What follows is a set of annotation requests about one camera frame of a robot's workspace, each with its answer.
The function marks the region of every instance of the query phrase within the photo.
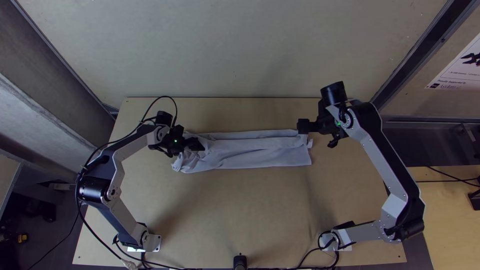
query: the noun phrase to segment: beige wall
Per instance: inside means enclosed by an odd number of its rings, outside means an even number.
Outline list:
[[[480,89],[424,89],[479,33],[480,7],[466,19],[381,113],[420,117],[480,118]]]
[[[18,0],[105,103],[126,96],[369,100],[446,0]]]

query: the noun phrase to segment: wooden table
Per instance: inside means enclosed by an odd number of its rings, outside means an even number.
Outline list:
[[[153,100],[126,98],[111,139],[130,132]],[[318,102],[316,98],[175,100],[177,123],[194,133],[294,129],[298,118],[317,116]],[[158,110],[174,112],[167,99],[155,104],[148,116]],[[291,268],[316,246],[318,233],[350,220],[361,223],[379,217],[387,195],[361,145],[346,138],[330,149],[329,136],[310,137],[312,166],[183,174],[172,170],[174,159],[146,148],[125,160],[121,197],[137,221],[162,235],[160,252],[148,253],[147,260],[185,268],[231,268],[233,256],[243,253],[253,268]],[[86,220],[106,243],[112,242],[116,232],[96,209],[89,207]],[[358,243],[340,256],[340,266],[406,261],[401,244],[383,241]],[[332,261],[331,253],[318,251],[304,264],[326,266]],[[122,265],[85,228],[73,263]]]

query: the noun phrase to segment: cloth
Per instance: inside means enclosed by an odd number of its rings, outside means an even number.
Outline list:
[[[293,129],[217,132],[183,136],[198,138],[205,151],[185,149],[171,165],[186,174],[213,169],[248,169],[311,165],[313,141]]]

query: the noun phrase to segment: wooden board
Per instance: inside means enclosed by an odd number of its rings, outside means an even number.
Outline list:
[[[437,169],[461,179],[480,175],[477,165]],[[451,180],[425,167],[409,170],[417,181]],[[426,203],[423,234],[435,270],[478,269],[480,211],[473,210],[467,194],[479,188],[458,182],[418,186]]]
[[[0,218],[12,191],[12,182],[20,162],[0,154]]]
[[[125,99],[111,139],[130,132],[153,100]],[[175,100],[177,123],[196,133],[294,129],[298,118],[314,119],[318,113],[316,98]],[[171,101],[160,100],[148,116],[158,110],[173,112]],[[346,138],[330,149],[329,136],[311,137],[311,166],[183,174],[172,170],[174,159],[146,148],[125,160],[121,197],[137,221],[162,235],[160,252],[148,253],[147,259],[186,268],[231,268],[233,257],[242,253],[253,268],[292,268],[316,246],[319,233],[379,217],[387,194],[362,146]],[[116,232],[96,209],[89,207],[86,220],[112,242]],[[332,261],[331,254],[319,251],[305,264]],[[342,252],[339,265],[399,262],[405,262],[401,244],[369,241]],[[85,228],[73,263],[121,266]]]
[[[369,100],[447,0],[18,0],[98,98]]]
[[[382,115],[478,119],[480,91],[424,89],[480,33],[480,7],[465,20],[390,103]]]

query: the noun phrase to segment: metal frame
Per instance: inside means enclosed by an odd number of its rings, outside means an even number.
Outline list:
[[[381,111],[479,4],[480,0],[449,0],[370,102]]]

